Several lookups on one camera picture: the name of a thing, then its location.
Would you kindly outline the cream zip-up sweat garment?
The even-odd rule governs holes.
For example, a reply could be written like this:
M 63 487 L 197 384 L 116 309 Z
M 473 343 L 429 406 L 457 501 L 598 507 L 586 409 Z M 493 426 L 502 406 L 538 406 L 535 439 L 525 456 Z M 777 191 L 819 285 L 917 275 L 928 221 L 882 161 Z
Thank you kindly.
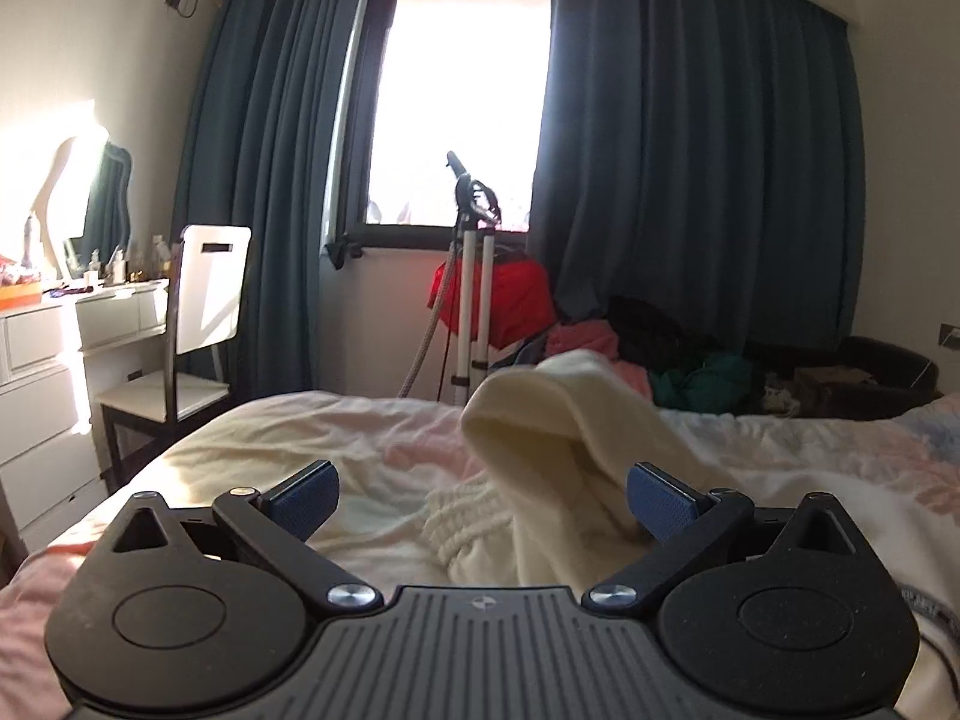
M 477 475 L 428 499 L 423 536 L 464 587 L 583 593 L 652 550 L 626 504 L 651 461 L 693 488 L 731 488 L 612 364 L 587 351 L 510 367 L 478 387 L 459 431 Z

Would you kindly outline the green clothes heap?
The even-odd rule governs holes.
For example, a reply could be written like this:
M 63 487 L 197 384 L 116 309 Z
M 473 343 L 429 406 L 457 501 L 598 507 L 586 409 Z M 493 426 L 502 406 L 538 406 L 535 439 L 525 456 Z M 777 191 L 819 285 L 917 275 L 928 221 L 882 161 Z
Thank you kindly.
M 659 408 L 707 415 L 732 413 L 752 388 L 752 366 L 732 353 L 706 356 L 700 367 L 651 374 L 652 399 Z

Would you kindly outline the black clothes pile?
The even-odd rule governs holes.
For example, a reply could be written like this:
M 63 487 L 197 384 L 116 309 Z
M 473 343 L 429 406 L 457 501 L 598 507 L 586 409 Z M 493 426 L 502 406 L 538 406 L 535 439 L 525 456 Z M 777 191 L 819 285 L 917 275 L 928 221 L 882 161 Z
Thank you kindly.
M 724 348 L 708 333 L 682 327 L 649 302 L 612 296 L 605 320 L 619 339 L 619 356 L 652 374 L 680 371 L 692 374 L 719 367 L 748 376 L 752 366 L 741 355 Z

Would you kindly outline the pink clothes pile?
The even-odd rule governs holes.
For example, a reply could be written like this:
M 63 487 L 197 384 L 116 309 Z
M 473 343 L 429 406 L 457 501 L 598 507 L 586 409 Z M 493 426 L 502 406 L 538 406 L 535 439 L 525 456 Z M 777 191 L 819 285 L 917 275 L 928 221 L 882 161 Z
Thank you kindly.
M 620 356 L 619 344 L 619 335 L 607 320 L 590 319 L 568 325 L 555 325 L 547 333 L 545 356 L 553 358 L 571 351 L 596 353 L 612 364 L 613 371 L 617 372 L 617 376 L 628 387 L 633 388 L 636 394 L 651 401 L 652 387 L 646 369 L 625 361 Z

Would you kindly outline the pastel pink bed sheet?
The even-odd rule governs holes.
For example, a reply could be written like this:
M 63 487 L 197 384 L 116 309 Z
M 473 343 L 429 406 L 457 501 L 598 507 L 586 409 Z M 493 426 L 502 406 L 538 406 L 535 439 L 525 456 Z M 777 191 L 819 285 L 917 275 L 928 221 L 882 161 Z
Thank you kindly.
M 697 459 L 695 488 L 732 486 L 761 505 L 815 489 L 850 511 L 918 606 L 921 649 L 901 715 L 958 712 L 958 403 L 854 422 L 670 411 Z M 400 583 L 516 580 L 508 512 L 488 489 L 450 406 L 331 394 L 240 406 L 166 450 L 130 481 L 174 507 L 206 505 L 231 486 L 265 489 L 313 460 L 340 475 L 335 515 L 314 550 L 381 589 Z M 26 559 L 2 592 L 2 712 L 59 718 L 67 699 L 44 629 L 65 585 L 121 510 L 110 496 Z

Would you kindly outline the white and black chair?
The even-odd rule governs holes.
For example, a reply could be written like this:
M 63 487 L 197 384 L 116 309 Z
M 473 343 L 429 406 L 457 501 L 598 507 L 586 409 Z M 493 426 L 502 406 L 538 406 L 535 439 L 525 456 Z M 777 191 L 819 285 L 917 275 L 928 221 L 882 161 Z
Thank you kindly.
M 231 406 L 233 394 L 219 362 L 211 379 L 179 371 L 178 362 L 202 349 L 218 356 L 220 344 L 235 338 L 250 243 L 249 227 L 189 224 L 172 247 L 163 367 L 96 398 L 117 486 L 128 481 L 121 429 L 166 450 Z

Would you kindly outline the black sofa bench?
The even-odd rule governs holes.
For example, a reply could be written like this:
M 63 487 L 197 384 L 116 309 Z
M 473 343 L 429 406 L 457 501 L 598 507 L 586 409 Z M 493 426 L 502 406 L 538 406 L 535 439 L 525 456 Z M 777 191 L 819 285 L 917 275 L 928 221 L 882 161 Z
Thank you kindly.
M 939 367 L 896 344 L 843 338 L 833 348 L 749 344 L 747 406 L 780 418 L 878 421 L 937 400 Z

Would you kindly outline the red cloth on steamer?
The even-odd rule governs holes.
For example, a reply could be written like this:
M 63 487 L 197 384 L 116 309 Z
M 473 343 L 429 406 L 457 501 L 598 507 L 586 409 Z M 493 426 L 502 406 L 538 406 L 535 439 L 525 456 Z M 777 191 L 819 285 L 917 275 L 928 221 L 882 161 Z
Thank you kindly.
M 433 275 L 427 306 L 433 309 L 446 265 L 439 265 Z M 459 333 L 460 266 L 455 262 L 454 277 L 441 305 L 439 318 L 452 333 Z M 472 289 L 472 333 L 478 338 L 478 310 L 480 310 L 480 280 L 482 264 L 475 265 Z M 488 346 L 505 349 L 516 341 L 535 337 L 555 325 L 555 305 L 550 294 L 547 272 L 539 262 L 530 259 L 495 260 L 491 277 L 490 328 Z

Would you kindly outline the white dresser with drawers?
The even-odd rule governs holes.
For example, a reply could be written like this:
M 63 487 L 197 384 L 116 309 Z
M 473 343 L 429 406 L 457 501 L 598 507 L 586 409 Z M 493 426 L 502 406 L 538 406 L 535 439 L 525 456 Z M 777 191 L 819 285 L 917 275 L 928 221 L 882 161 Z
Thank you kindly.
M 162 281 L 46 296 L 2 314 L 2 527 L 40 550 L 109 496 L 96 397 L 160 366 Z

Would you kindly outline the garment steamer on pole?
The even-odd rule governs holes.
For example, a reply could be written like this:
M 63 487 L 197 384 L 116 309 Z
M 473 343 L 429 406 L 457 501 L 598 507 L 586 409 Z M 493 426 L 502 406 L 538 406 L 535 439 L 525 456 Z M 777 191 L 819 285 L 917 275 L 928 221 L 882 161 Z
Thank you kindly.
M 454 236 L 444 262 L 443 278 L 431 306 L 427 330 L 398 390 L 398 398 L 407 398 L 412 393 L 427 360 L 446 298 L 452 294 L 452 288 L 457 288 L 459 294 L 452 309 L 455 327 L 448 327 L 457 338 L 451 387 L 455 405 L 466 406 L 472 396 L 473 381 L 477 377 L 478 382 L 483 382 L 490 370 L 494 251 L 501 208 L 496 193 L 475 179 L 454 151 L 446 154 L 446 164 L 455 177 L 457 220 L 452 228 Z

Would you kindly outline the orange tray on dresser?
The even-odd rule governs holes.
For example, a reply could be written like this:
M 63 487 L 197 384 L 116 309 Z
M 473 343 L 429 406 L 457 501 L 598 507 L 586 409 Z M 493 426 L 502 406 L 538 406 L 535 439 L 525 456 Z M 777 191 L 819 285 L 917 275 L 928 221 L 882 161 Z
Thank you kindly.
M 0 286 L 0 310 L 23 309 L 39 304 L 43 299 L 43 290 L 39 281 L 27 283 L 2 284 Z

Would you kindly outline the left teal curtain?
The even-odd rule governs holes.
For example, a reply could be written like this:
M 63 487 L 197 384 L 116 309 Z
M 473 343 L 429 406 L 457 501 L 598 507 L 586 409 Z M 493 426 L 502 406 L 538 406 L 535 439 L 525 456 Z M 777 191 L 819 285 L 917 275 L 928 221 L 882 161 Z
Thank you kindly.
M 311 390 L 322 215 L 359 0 L 224 0 L 208 39 L 172 227 L 249 227 L 226 374 L 245 400 Z

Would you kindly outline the teal curtain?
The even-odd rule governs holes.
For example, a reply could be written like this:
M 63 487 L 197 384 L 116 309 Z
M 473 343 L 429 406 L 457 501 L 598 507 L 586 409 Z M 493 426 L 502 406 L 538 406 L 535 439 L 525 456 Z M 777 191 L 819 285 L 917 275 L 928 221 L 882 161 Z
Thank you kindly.
M 850 333 L 866 174 L 848 27 L 809 0 L 551 0 L 529 221 L 562 314 L 613 298 L 686 330 Z
M 172 227 L 249 227 L 226 374 L 245 400 L 311 390 L 322 215 L 359 0 L 224 0 L 208 39 Z

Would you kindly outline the right teal curtain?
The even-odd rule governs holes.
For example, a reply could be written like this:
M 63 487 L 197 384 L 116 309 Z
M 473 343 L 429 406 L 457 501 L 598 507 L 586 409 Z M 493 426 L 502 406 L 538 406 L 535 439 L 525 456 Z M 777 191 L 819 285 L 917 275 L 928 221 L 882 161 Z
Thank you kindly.
M 809 0 L 551 0 L 529 221 L 562 314 L 613 298 L 686 330 L 850 333 L 866 174 L 848 27 Z

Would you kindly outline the dark window frame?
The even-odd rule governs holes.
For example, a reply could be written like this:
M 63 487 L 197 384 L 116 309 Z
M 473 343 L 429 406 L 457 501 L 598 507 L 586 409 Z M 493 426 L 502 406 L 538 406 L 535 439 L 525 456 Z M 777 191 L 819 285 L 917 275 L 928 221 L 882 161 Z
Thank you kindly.
M 459 160 L 529 231 L 550 0 L 366 0 L 343 135 L 337 234 L 358 249 L 441 250 Z

